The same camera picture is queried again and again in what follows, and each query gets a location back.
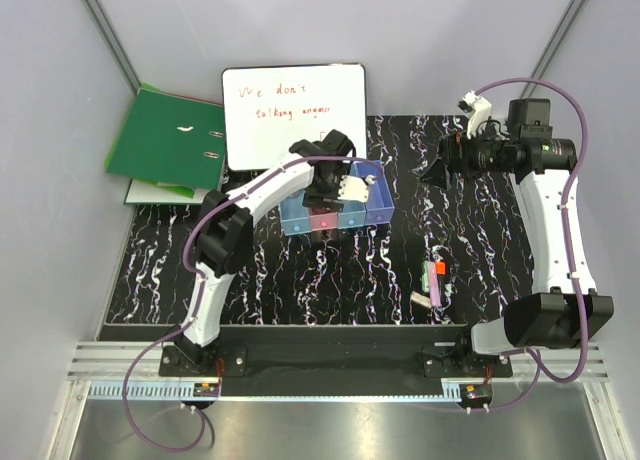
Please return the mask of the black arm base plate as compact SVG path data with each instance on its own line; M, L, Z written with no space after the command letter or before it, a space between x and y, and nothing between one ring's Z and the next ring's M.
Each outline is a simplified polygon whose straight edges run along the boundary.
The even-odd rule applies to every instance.
M259 400L449 397L443 381L507 379L509 361L471 350L464 325L224 325L192 362L173 342L162 377L222 377L222 395Z

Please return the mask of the purple plastic bin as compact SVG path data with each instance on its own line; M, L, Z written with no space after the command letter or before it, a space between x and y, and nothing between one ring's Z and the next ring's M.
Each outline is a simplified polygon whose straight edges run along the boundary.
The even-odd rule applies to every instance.
M374 183L370 186L369 198L365 204L364 224L366 226L390 224L395 205L384 175L382 163L375 161L375 165L373 165L372 163L357 162L355 168L357 175L361 178L374 177Z

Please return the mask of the light blue plastic bin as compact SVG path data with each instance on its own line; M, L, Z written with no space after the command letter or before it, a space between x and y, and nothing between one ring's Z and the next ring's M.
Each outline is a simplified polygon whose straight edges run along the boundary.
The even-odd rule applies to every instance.
M309 209L303 205L304 191L290 195L279 204L281 230L285 236L310 233Z

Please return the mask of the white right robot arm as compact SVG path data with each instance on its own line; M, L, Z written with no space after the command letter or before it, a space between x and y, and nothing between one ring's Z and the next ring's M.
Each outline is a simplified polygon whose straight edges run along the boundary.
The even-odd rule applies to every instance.
M495 121L487 99L469 92L459 107L468 116L466 130L441 138L422 180L447 188L454 176L511 175L534 260L530 294L509 303L500 319L473 326L469 342L454 351L457 370L472 377L488 367L490 355L581 347L614 305L599 294L587 264L576 204L578 153L572 140L554 137L549 100L511 101L506 126L494 134L486 130Z

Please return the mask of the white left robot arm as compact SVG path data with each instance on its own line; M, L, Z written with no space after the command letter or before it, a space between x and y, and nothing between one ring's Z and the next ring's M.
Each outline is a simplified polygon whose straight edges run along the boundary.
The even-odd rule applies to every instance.
M184 347L181 364L196 376L215 366L210 346L218 339L223 306L237 273L253 254L254 227L271 209L307 187L320 194L338 191L350 171L353 142L332 130L323 140L300 140L278 164L227 193L210 191L183 249L183 265L195 275L192 299L175 343Z

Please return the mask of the pink plastic bin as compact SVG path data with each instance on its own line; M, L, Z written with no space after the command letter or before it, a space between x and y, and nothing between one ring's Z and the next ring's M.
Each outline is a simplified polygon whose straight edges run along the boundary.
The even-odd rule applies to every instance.
M337 211L312 208L309 219L312 231L332 230L338 227Z

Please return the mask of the white dry-erase board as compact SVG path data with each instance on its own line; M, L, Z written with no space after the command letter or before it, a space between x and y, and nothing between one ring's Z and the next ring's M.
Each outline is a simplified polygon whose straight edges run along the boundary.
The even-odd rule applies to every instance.
M366 157L366 77L360 63L228 68L221 75L227 164L266 170L299 140L333 129Z

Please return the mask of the pink eraser bar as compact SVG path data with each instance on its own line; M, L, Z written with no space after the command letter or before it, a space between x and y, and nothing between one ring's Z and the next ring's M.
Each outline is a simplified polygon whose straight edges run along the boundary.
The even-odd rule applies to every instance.
M444 277L436 275L430 284L430 299L433 308L441 308L444 299Z

